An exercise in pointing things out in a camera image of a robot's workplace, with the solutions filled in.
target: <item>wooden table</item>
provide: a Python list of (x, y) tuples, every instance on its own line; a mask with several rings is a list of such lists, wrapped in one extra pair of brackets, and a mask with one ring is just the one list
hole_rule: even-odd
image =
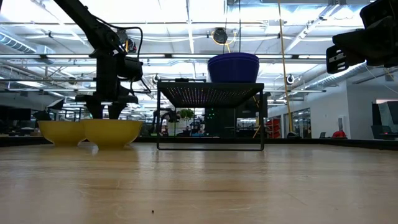
[(398, 222), (398, 152), (155, 147), (0, 148), (1, 223)]

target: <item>bowl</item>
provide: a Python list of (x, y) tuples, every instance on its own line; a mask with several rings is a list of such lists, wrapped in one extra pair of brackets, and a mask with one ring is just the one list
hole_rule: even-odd
[(230, 58), (207, 66), (213, 83), (255, 83), (260, 64), (251, 59)]
[(226, 59), (226, 58), (250, 58), (250, 59), (257, 60), (257, 61), (259, 60), (259, 58), (253, 54), (233, 52), (233, 53), (221, 54), (221, 55), (212, 57), (211, 59), (209, 59), (208, 63), (214, 62), (217, 60), (221, 60), (221, 59)]
[(99, 150), (123, 149), (139, 135), (142, 121), (116, 119), (84, 119), (83, 123), (87, 140), (96, 144)]
[(57, 147), (77, 146), (86, 139), (83, 124), (72, 121), (38, 121), (43, 137)]

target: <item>perforated metal tray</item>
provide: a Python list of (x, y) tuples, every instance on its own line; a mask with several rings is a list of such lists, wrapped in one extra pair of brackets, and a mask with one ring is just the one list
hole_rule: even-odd
[(264, 89), (263, 83), (158, 82), (176, 108), (235, 108)]

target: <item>metal stand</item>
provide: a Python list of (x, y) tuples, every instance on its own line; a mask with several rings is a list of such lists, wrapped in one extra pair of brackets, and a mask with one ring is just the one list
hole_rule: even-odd
[[(264, 113), (263, 113), (263, 92), (264, 85), (259, 83), (162, 83), (158, 81), (157, 86), (157, 118), (156, 118), (156, 147), (158, 150), (174, 151), (263, 151), (264, 150)], [(197, 148), (161, 148), (160, 132), (160, 97), (163, 93), (170, 102), (177, 108), (236, 108), (255, 94), (259, 93), (259, 120), (260, 120), (260, 147), (259, 149), (197, 149)]]

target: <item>purple bowl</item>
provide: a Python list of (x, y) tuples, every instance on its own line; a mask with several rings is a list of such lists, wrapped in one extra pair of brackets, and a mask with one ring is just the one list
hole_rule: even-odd
[(255, 60), (231, 58), (208, 64), (213, 83), (255, 83), (260, 64)]
[(213, 62), (215, 60), (225, 59), (225, 58), (252, 58), (255, 60), (259, 60), (259, 58), (253, 54), (234, 52), (234, 53), (217, 55), (217, 56), (209, 59), (208, 63)]

